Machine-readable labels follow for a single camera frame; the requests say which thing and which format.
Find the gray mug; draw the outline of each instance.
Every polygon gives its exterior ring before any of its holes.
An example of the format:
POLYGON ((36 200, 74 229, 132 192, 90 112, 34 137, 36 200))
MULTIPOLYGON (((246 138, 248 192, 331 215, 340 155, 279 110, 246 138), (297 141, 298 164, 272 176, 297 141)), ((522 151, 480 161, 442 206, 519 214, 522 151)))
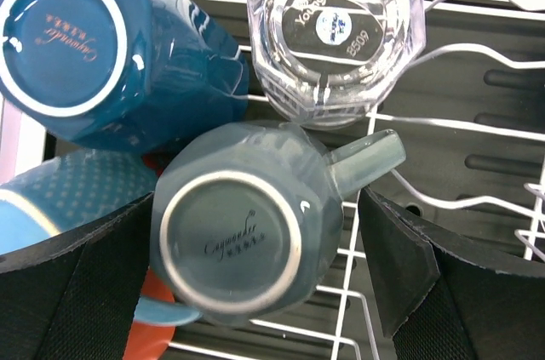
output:
POLYGON ((392 130, 332 152, 293 123, 211 130, 158 181, 151 266, 212 323, 301 303, 336 256, 342 200, 404 160, 392 130))

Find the blue and white sticker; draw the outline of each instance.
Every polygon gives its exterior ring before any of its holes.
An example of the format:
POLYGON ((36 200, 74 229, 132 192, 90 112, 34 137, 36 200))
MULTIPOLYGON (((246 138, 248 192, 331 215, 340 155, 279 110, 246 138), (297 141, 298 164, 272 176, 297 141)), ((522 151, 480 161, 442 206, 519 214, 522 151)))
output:
POLYGON ((328 45, 341 45, 351 32, 352 19, 343 9, 324 9, 316 21, 316 33, 328 45))

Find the dark gray surface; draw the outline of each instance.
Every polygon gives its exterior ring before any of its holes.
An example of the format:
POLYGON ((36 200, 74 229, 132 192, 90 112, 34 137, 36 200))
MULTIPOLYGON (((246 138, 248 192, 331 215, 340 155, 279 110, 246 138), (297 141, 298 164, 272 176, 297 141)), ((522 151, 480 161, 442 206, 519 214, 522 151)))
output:
MULTIPOLYGON (((250 45, 246 6, 195 0, 214 16, 243 45, 250 45)), ((545 25, 539 21, 514 20, 500 15, 461 14, 433 11, 427 17, 427 50, 447 43, 484 43, 513 59, 545 59, 545 25)), ((408 71, 387 98, 381 111, 395 116, 442 117, 511 129, 545 130, 545 73, 511 71, 478 54, 448 54, 408 71)), ((253 94, 261 94, 255 77, 253 94)), ((252 103, 248 119, 279 118, 268 104, 252 103)), ((472 195, 492 195, 533 206, 524 191, 526 181, 537 182, 543 160, 543 145, 462 130, 378 122, 377 129, 399 132, 407 150, 407 161, 399 172, 418 190, 448 200, 472 195)), ((367 121, 329 133, 316 133, 328 147, 337 147, 365 135, 367 121)), ((60 143, 57 152, 71 150, 60 143)), ((527 228, 529 220, 506 210, 479 206, 472 210, 438 210, 417 202, 391 175, 378 180, 373 189, 402 206, 417 204, 423 216, 437 224, 478 239, 485 245, 513 254, 523 248, 515 239, 516 228, 527 228)), ((347 249, 353 210, 346 211, 341 247, 347 249)), ((358 240, 357 250, 363 250, 358 240)), ((323 284, 341 288, 346 258, 338 256, 323 284)), ((356 259, 350 289, 365 294, 370 302, 375 336, 382 360, 394 360, 393 345, 382 338, 370 277, 364 260, 356 259)), ((316 293, 301 305, 271 320, 317 332, 335 333, 339 296, 316 293)), ((355 339, 362 358, 372 358, 359 300, 348 298, 343 337, 355 339)), ((175 342, 227 351, 259 359, 289 360, 330 358, 331 343, 325 340, 284 334, 282 331, 250 326, 224 330, 196 323, 180 328, 175 342)), ((169 349, 163 359, 211 358, 188 351, 169 349)), ((341 360, 352 360, 354 350, 341 345, 341 360)))

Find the hole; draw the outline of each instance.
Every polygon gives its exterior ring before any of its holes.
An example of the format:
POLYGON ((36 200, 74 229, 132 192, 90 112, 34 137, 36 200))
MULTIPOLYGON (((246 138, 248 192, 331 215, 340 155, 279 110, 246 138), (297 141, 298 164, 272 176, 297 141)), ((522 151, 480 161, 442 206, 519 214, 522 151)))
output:
POLYGON ((405 209, 417 217, 422 217, 422 209, 416 204, 409 204, 405 209))

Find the dishwasher rack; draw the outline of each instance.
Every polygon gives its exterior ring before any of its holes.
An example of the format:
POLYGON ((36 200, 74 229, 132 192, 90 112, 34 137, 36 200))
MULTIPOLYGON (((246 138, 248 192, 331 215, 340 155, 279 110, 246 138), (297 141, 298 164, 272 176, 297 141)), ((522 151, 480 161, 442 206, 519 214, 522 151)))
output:
MULTIPOLYGON (((194 1, 237 38, 251 63, 245 0, 194 1)), ((482 43, 514 60, 543 60, 543 21, 545 14, 500 4, 441 3, 427 15, 425 53, 447 43, 482 43)), ((247 119, 280 119, 263 96, 253 70, 250 93, 247 119)), ((514 231, 531 230, 529 239, 535 242, 532 234, 542 229, 538 218, 528 220, 503 209, 502 204, 511 206, 503 202, 459 207, 469 197, 485 194, 541 213, 545 71, 514 71, 478 54, 446 54, 406 72, 387 100, 365 120, 333 132, 310 133, 335 148, 378 129, 397 130, 408 159, 399 167, 397 178, 396 173, 381 178, 371 186, 374 191, 485 246, 536 258, 514 231), (400 178, 406 179, 404 186, 400 178), (529 191, 525 191, 526 183, 534 183, 527 186, 529 191), (407 186, 414 187, 407 191, 407 186)), ((71 147, 60 143, 57 153, 67 150, 71 147)), ((341 246, 307 303, 256 319, 242 329, 220 329, 206 322, 178 328, 162 358, 396 359, 392 342, 382 337, 356 201, 355 197, 343 204, 341 246)))

